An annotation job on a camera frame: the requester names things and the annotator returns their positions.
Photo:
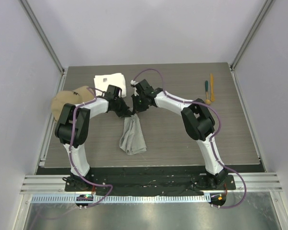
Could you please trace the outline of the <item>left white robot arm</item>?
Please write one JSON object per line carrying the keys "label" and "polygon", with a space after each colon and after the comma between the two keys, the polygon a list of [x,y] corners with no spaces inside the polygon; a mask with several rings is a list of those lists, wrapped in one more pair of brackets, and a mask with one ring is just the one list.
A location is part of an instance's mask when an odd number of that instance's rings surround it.
{"label": "left white robot arm", "polygon": [[100,96],[96,96],[94,91],[91,87],[82,86],[72,91],[61,91],[54,98],[55,105],[60,105],[55,114],[55,136],[66,149],[71,164],[71,175],[64,181],[68,188],[82,191],[94,186],[84,147],[90,119],[110,111],[118,117],[132,115],[120,87],[109,85]]}

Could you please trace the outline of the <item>grey cloth napkin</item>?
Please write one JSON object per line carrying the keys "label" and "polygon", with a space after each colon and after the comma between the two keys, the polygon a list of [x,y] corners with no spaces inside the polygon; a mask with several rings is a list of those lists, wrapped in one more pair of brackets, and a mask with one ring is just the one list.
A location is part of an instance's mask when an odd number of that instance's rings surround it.
{"label": "grey cloth napkin", "polygon": [[137,114],[124,118],[123,134],[120,138],[119,147],[127,155],[135,155],[147,151],[140,119]]}

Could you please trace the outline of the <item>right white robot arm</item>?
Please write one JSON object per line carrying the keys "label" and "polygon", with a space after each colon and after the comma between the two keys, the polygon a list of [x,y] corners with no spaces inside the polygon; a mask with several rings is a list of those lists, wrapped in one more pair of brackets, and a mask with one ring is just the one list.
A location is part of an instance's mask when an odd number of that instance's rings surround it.
{"label": "right white robot arm", "polygon": [[181,116],[188,136],[195,140],[205,163],[206,180],[212,189],[219,189],[228,175],[215,141],[215,120],[203,100],[179,98],[162,88],[154,89],[147,80],[131,81],[133,110],[143,112],[154,106]]}

